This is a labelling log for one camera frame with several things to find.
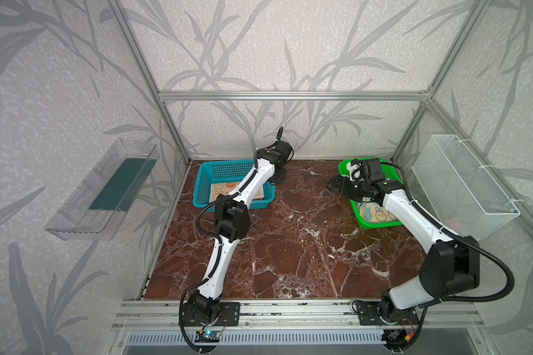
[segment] metal bracket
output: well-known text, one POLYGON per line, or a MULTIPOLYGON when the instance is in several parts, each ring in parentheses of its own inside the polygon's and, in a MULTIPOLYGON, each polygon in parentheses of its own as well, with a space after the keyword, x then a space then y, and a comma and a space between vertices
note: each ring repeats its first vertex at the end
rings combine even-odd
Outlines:
POLYGON ((499 355, 496 345, 485 328, 469 328, 468 333, 479 355, 499 355))
MULTIPOLYGON (((358 302, 357 311, 359 311, 359 315, 357 315, 357 317, 359 318, 359 325, 391 325, 385 323, 379 316, 379 302, 380 301, 358 302)), ((414 308, 408 309, 405 316, 410 320, 414 327, 418 325, 417 311, 414 308)))
MULTIPOLYGON (((195 319, 195 315, 191 307, 185 307, 185 314, 182 316, 185 327, 200 327, 201 325, 195 319)), ((239 302, 219 302, 219 314, 225 316, 219 316, 210 327, 225 326, 227 322, 227 327, 236 327, 239 325, 239 313, 241 311, 241 304, 239 302)))

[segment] wallpaper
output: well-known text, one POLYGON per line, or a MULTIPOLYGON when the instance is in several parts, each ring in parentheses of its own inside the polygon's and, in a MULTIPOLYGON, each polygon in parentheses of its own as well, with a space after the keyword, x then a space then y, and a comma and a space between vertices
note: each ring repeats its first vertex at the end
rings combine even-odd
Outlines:
MULTIPOLYGON (((123 0, 159 90, 426 90, 473 0, 123 0)), ((417 102, 167 102, 194 158, 389 157, 417 102)))
POLYGON ((424 90, 472 3, 122 1, 159 90, 424 90))
POLYGON ((0 353, 99 353, 180 188, 185 166, 106 8, 0 0, 0 353), (116 236, 45 231, 115 138, 160 151, 116 236))
MULTIPOLYGON (((533 0, 493 2, 434 97, 533 209, 533 0)), ((478 303, 501 354, 533 354, 533 242, 517 222, 481 241, 516 276, 511 295, 478 303)), ((483 262, 475 294, 505 282, 483 262)))
POLYGON ((405 181, 409 184, 410 192, 413 198, 419 201, 419 203, 428 211, 436 215, 433 205, 428 200, 425 191, 420 186, 417 177, 412 171, 412 166, 417 160, 418 156, 428 143, 432 135, 444 135, 448 132, 438 122, 436 116, 426 110, 420 119, 419 125, 410 137, 405 149, 399 155, 396 163, 403 167, 406 176, 405 181))
POLYGON ((284 126, 295 157, 390 157, 414 101, 192 101, 168 111, 193 158, 252 157, 284 126))

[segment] mounting plate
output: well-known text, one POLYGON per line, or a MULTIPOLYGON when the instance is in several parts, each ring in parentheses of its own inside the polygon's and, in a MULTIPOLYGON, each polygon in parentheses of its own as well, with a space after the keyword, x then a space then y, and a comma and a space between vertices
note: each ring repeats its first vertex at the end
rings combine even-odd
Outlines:
MULTIPOLYGON (((187 303, 184 303, 185 314, 182 317, 185 327, 200 327, 201 324, 194 319, 194 313, 191 307, 186 307, 187 303)), ((239 325, 239 314, 241 310, 241 304, 239 302, 219 302, 219 316, 215 322, 213 322, 210 327, 216 325, 218 327, 223 327, 225 322, 227 322, 228 327, 236 327, 239 325)))
MULTIPOLYGON (((361 313, 357 315, 357 318, 359 318, 359 325, 391 325, 385 323, 383 319, 381 319, 381 317, 379 316, 377 310, 377 307, 379 306, 379 301, 358 301, 356 305, 357 310, 361 313)), ((408 309, 407 314, 405 316, 409 318, 413 327, 416 327, 418 325, 417 312, 414 308, 408 309)))

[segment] aluminum frame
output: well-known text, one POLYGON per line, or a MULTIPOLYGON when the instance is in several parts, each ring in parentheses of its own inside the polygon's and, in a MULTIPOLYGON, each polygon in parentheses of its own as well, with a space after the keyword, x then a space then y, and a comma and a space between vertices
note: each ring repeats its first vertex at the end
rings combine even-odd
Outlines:
POLYGON ((468 13, 468 17, 462 24, 462 29, 460 30, 452 46, 448 50, 448 53, 446 54, 446 57, 444 58, 444 61, 441 64, 441 67, 438 69, 438 72, 434 76, 432 84, 428 87, 428 98, 433 98, 434 94, 441 87, 442 82, 444 82, 446 76, 448 75, 448 72, 454 66, 454 63, 460 56, 462 49, 464 48, 466 43, 468 43, 473 33, 476 31, 476 28, 480 24, 491 3, 492 0, 476 0, 476 2, 472 5, 472 8, 468 13))
MULTIPOLYGON (((359 325, 351 299, 230 299, 241 302, 238 330, 392 329, 394 325, 359 325)), ((125 301, 111 330, 178 330, 179 300, 125 301)), ((431 306, 426 328, 485 328, 473 303, 431 306)))
POLYGON ((158 239, 156 240, 156 248, 154 249, 154 253, 150 256, 150 265, 142 276, 142 280, 144 280, 144 283, 142 284, 142 287, 138 292, 138 297, 136 298, 137 300, 140 300, 142 299, 142 297, 144 297, 144 293, 146 292, 146 287, 148 285, 148 277, 152 275, 152 273, 154 272, 154 268, 156 267, 156 262, 158 261, 158 256, 160 255, 160 251, 162 250, 163 242, 165 241, 166 235, 169 231, 171 219, 174 217, 174 212, 176 211, 176 207, 178 206, 179 198, 182 195, 182 189, 184 188, 184 185, 187 180, 187 174, 190 172, 191 168, 192 163, 190 162, 189 164, 187 164, 184 174, 182 174, 181 183, 179 185, 178 191, 176 191, 174 201, 170 205, 170 209, 168 210, 168 214, 166 215, 166 220, 158 234, 158 239))
POLYGON ((162 101, 422 101, 425 91, 160 91, 162 101))
POLYGON ((142 53, 140 52, 140 47, 138 46, 138 43, 136 43, 136 39, 134 38, 134 34, 132 33, 132 27, 128 23, 128 19, 121 3, 118 0, 105 1, 108 4, 108 10, 112 18, 118 25, 121 34, 124 38, 124 41, 126 42, 128 49, 130 50, 130 53, 132 54, 132 57, 134 58, 136 65, 138 66, 138 69, 140 70, 140 74, 142 75, 142 78, 144 79, 144 82, 148 87, 149 94, 154 100, 154 103, 156 104, 156 110, 163 117, 163 120, 166 123, 166 128, 170 132, 174 143, 178 146, 178 149, 182 154, 182 158, 184 158, 185 162, 190 162, 190 157, 182 140, 179 138, 176 127, 174 126, 174 123, 171 120, 170 114, 158 97, 158 89, 154 84, 155 81, 152 78, 150 71, 148 70, 148 65, 146 64, 142 53))

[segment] blue plastic basket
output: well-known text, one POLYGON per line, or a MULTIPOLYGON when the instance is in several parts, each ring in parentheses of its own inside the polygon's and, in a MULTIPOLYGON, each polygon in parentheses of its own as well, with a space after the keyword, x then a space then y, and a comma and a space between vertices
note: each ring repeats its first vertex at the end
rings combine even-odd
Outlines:
MULTIPOLYGON (((227 160, 208 161, 199 167, 197 179, 195 181, 193 204, 200 209, 209 204, 209 194, 211 184, 218 182, 240 182, 249 173, 254 165, 254 160, 227 160)), ((266 209, 270 202, 274 200, 274 185, 269 182, 264 184, 265 197, 262 200, 251 202, 250 209, 266 209)), ((208 209, 215 211, 215 206, 208 209)))

